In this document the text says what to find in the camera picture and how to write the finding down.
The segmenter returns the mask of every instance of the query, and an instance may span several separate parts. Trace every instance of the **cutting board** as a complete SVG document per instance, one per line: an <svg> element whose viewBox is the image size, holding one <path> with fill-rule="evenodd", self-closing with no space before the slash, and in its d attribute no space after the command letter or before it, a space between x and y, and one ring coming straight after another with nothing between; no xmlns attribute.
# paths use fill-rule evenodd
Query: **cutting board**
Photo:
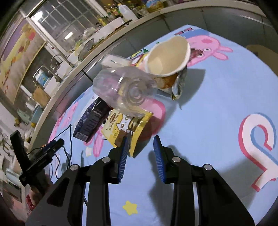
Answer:
<svg viewBox="0 0 278 226"><path fill-rule="evenodd" d="M37 86L33 93L33 99L45 108L51 97L40 86Z"/></svg>

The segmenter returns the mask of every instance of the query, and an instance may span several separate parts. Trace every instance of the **blue bedsheet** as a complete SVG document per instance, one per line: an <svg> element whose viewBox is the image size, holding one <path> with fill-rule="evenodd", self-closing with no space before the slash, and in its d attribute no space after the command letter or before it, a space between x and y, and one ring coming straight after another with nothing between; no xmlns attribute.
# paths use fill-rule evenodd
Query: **blue bedsheet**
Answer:
<svg viewBox="0 0 278 226"><path fill-rule="evenodd" d="M109 185L111 223L114 226L170 225L173 186L162 184L158 177L154 134L190 164L211 164L258 223L278 195L275 181L278 177L275 128L278 126L278 78L244 47L191 25L152 42L132 59L174 35L186 37L190 46L201 49L203 55L188 64L179 100L174 102L156 95L151 106L154 117L138 144L142 151L135 158L127 159L122 182ZM69 107L57 121L50 140L79 120L78 115L92 94L89 88ZM68 152L69 133L67 130L59 136L65 140ZM72 163L86 166L107 156L112 145L101 137L99 130L87 145L72 138ZM58 156L64 170L66 156L62 149Z"/></svg>

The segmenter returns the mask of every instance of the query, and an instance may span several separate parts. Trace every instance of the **faucet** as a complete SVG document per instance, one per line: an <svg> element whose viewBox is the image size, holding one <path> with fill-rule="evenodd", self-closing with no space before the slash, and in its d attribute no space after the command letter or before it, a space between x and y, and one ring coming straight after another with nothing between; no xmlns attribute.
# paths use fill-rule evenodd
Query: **faucet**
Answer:
<svg viewBox="0 0 278 226"><path fill-rule="evenodd" d="M34 82L35 84L38 83L37 81L34 80L34 79L35 79L35 76L36 76L37 73L40 71L40 69L43 68L43 67L44 67L45 69L47 69L47 70L54 76L54 78L56 78L56 82L61 82L61 81L62 81L62 79L61 79L58 75L55 75L55 74L53 73L52 70L50 70L50 69L47 68L46 66L42 65L42 66L39 67L39 69L38 69L38 70L35 72L35 74L33 75L33 82Z"/></svg>
<svg viewBox="0 0 278 226"><path fill-rule="evenodd" d="M51 61L50 61L50 68L53 67L53 65L52 65L52 60L53 60L53 58L56 57L56 56L61 56L72 68L74 68L74 65L73 65L71 62L69 62L69 61L68 61L64 56L62 56L61 54L56 54L56 55L54 55L54 56L51 58Z"/></svg>

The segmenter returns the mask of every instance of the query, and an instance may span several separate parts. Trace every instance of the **white container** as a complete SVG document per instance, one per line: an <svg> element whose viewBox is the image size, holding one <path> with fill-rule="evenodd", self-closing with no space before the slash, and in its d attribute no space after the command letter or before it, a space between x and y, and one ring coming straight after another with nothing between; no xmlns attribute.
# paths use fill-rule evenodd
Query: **white container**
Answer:
<svg viewBox="0 0 278 226"><path fill-rule="evenodd" d="M138 20L137 16L132 12L130 8L128 8L126 5L118 4L120 13L124 16L124 18L129 21L136 21Z"/></svg>
<svg viewBox="0 0 278 226"><path fill-rule="evenodd" d="M130 66L131 63L132 63L131 60L126 59L122 56L107 54L103 58L101 65L103 66L103 69L105 69L105 68L127 67Z"/></svg>

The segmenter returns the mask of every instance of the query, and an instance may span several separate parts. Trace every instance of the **window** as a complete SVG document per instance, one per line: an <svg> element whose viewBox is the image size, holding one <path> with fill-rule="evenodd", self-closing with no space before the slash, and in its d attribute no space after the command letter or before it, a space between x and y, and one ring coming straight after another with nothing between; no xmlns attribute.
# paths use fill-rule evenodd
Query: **window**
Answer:
<svg viewBox="0 0 278 226"><path fill-rule="evenodd" d="M65 49L69 51L80 39L84 30L98 22L98 13L84 0L48 0L32 19Z"/></svg>

